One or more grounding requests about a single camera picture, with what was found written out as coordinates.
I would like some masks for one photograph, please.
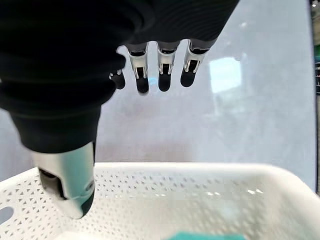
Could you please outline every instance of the white plastic basket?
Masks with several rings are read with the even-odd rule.
[[[178,232],[319,240],[320,199],[286,170],[255,164],[96,163],[89,213],[63,216],[37,169],[0,183],[13,216],[0,240],[165,240]]]

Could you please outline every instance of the green object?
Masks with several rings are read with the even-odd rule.
[[[180,232],[168,240],[245,240],[241,235],[206,235]]]

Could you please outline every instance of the metal finger segment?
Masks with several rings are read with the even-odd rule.
[[[126,80],[122,70],[110,72],[109,79],[115,83],[116,89],[123,89],[126,86]]]
[[[158,58],[158,86],[162,92],[169,90],[171,85],[171,73],[174,67],[176,51],[180,41],[176,42],[157,42]]]
[[[127,44],[132,70],[136,79],[136,88],[139,93],[149,91],[148,82],[148,43]]]
[[[194,83],[198,68],[204,60],[206,53],[210,50],[215,41],[216,40],[188,40],[188,46],[184,56],[184,65],[180,79],[182,86],[190,87]]]

